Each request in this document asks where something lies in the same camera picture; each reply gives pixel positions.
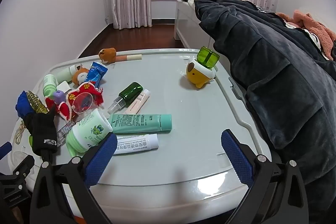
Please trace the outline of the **brown plush head pen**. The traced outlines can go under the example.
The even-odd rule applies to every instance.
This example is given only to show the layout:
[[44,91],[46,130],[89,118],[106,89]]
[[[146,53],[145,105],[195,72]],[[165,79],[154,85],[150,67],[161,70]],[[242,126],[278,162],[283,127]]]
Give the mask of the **brown plush head pen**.
[[115,48],[104,48],[98,53],[98,56],[103,64],[142,59],[142,55],[117,55]]

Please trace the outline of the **white charger block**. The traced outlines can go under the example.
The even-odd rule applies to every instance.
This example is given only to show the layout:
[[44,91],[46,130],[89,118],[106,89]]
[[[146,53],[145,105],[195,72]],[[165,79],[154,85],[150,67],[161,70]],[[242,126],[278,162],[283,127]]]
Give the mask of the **white charger block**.
[[64,94],[67,94],[72,89],[67,81],[63,81],[60,84],[58,84],[57,90],[62,91]]

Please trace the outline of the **yellow plastic hair comb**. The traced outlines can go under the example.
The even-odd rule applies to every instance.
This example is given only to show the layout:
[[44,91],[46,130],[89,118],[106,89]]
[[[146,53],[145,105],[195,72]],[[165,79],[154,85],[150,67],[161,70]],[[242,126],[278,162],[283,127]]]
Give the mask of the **yellow plastic hair comb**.
[[35,95],[32,91],[27,91],[27,99],[29,104],[33,108],[36,113],[47,114],[49,112],[48,108],[42,103],[37,95]]

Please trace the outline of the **dark navy quilted coat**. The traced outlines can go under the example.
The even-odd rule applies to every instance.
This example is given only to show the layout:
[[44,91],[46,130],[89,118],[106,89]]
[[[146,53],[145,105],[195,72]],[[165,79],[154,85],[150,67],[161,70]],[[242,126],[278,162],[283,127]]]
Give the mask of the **dark navy quilted coat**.
[[304,31],[243,0],[185,0],[257,121],[306,183],[335,175],[335,63]]

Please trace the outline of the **orange plush animal toy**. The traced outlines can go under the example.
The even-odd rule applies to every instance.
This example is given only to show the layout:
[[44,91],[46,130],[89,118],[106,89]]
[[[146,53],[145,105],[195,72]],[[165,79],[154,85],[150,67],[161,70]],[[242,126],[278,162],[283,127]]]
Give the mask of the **orange plush animal toy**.
[[89,69],[83,66],[79,66],[78,70],[72,76],[72,83],[76,86],[79,86],[82,83],[84,83],[88,72],[89,72]]

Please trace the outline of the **dark green spray bottle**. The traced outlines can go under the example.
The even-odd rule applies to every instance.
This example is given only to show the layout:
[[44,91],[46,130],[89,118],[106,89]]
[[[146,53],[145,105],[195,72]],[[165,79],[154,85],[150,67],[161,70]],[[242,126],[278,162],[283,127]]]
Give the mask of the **dark green spray bottle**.
[[111,106],[108,108],[108,113],[113,114],[124,107],[128,107],[143,91],[143,87],[137,83],[133,82],[123,91],[121,91],[118,97],[113,101]]

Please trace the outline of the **white bed frame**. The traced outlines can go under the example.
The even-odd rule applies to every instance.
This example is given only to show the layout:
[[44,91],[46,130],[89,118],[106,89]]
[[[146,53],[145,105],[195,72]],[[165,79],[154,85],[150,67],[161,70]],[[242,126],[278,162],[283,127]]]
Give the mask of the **white bed frame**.
[[206,34],[199,26],[200,21],[195,15],[195,9],[187,2],[177,0],[174,25],[174,38],[180,40],[186,49],[194,53],[186,53],[187,59],[194,58],[202,46],[214,50],[214,39]]

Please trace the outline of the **teal cream tube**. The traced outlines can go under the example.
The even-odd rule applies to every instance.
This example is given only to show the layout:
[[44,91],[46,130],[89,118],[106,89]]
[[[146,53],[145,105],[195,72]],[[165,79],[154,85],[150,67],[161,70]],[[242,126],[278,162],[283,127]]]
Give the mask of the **teal cream tube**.
[[170,114],[111,114],[108,122],[116,134],[169,132],[172,130]]

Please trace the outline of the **large green baby lotion bottle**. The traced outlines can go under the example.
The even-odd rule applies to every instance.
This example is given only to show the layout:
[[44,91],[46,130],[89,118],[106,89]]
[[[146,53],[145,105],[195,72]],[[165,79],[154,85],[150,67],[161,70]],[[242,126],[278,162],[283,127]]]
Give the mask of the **large green baby lotion bottle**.
[[66,147],[70,156],[86,153],[112,131],[112,126],[104,114],[99,109],[92,110],[71,128],[66,137]]

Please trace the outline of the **clear plastic round lid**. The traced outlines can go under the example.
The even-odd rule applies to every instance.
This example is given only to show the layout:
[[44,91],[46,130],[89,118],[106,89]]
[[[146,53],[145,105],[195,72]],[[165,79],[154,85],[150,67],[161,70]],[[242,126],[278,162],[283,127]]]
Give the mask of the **clear plastic round lid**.
[[79,94],[73,101],[72,110],[76,114],[82,114],[89,110],[93,104],[93,96],[90,93],[84,92]]

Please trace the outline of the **white ointment tube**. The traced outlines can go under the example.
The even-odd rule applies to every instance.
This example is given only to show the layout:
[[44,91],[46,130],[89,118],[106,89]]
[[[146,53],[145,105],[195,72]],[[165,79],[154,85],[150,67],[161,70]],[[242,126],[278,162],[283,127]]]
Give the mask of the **white ointment tube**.
[[157,134],[118,136],[114,155],[138,153],[159,148]]

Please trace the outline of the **pink cosmetic tube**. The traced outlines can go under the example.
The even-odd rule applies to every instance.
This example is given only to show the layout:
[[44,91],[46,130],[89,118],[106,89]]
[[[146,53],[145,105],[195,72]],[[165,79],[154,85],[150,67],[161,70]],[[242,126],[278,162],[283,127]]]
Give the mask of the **pink cosmetic tube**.
[[142,106],[146,103],[146,101],[150,97],[150,91],[147,89],[144,89],[138,97],[129,105],[129,107],[126,109],[124,114],[130,114],[130,115],[135,115],[137,114]]

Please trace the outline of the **yellow dog green sharpener toy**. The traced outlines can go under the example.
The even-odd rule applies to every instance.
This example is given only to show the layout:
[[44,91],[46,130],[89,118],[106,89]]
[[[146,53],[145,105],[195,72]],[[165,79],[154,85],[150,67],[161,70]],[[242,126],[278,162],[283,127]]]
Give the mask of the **yellow dog green sharpener toy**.
[[219,55],[207,47],[201,47],[197,56],[189,59],[186,68],[186,77],[196,88],[201,89],[205,84],[215,78],[215,65]]

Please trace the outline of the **green cap lotion bottle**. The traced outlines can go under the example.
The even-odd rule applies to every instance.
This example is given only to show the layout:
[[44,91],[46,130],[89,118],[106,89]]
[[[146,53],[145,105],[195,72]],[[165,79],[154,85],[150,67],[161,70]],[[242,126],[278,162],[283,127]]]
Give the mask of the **green cap lotion bottle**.
[[43,79],[43,95],[50,97],[57,90],[58,81],[52,74],[45,75]]

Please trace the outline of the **pink fluffy garment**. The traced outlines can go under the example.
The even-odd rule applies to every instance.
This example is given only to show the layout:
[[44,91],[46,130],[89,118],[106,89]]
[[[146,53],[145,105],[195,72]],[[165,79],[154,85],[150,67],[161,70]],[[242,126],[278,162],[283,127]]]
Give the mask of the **pink fluffy garment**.
[[276,15],[288,23],[293,23],[295,26],[307,29],[309,32],[315,34],[319,39],[325,56],[329,60],[335,61],[335,57],[332,55],[335,43],[335,32],[327,28],[322,23],[314,20],[309,13],[304,14],[299,10],[295,10],[292,17],[281,12],[276,13]]

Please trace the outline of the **red white plush ornament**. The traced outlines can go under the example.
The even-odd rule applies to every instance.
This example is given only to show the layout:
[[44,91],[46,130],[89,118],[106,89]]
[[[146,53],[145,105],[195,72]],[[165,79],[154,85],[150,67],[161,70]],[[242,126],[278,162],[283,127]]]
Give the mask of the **red white plush ornament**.
[[49,109],[56,107],[56,112],[65,120],[70,121],[76,115],[81,114],[89,109],[89,106],[80,106],[84,103],[84,98],[92,98],[92,103],[100,106],[104,100],[102,97],[103,88],[97,88],[92,82],[84,82],[78,88],[69,91],[66,94],[64,102],[57,103],[53,97],[45,98],[46,105]]

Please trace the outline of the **blue knit cloth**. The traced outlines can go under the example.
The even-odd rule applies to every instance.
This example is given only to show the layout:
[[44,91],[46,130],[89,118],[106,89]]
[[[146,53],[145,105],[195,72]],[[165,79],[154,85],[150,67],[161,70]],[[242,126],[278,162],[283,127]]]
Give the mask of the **blue knit cloth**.
[[25,91],[22,91],[19,95],[15,110],[17,111],[18,117],[22,119],[25,118],[27,114],[34,113],[34,109],[31,107]]

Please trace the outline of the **blue tissue packet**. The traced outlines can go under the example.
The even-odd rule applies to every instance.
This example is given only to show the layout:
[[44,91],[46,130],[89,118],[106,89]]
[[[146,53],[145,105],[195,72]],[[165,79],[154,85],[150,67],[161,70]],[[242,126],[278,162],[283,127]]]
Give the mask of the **blue tissue packet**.
[[100,81],[107,73],[107,71],[108,68],[105,65],[93,62],[89,69],[89,72],[87,73],[85,82],[91,82],[96,88],[98,88],[100,86]]

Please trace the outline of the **black sock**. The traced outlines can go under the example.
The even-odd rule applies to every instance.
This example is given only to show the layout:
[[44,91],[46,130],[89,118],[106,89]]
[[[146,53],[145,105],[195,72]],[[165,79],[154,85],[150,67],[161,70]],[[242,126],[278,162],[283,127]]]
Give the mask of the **black sock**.
[[55,113],[55,106],[53,106],[47,114],[29,113],[23,118],[32,136],[33,153],[40,156],[43,161],[52,162],[52,155],[58,150]]

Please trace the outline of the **pale green small bottle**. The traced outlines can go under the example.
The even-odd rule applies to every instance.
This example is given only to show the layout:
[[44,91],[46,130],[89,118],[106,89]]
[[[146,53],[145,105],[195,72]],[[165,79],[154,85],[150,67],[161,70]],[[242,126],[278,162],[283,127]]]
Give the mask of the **pale green small bottle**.
[[57,80],[57,83],[59,84],[62,83],[63,81],[69,83],[72,81],[72,77],[76,72],[77,72],[77,66],[72,65],[70,67],[63,68],[61,71],[55,73],[54,76]]

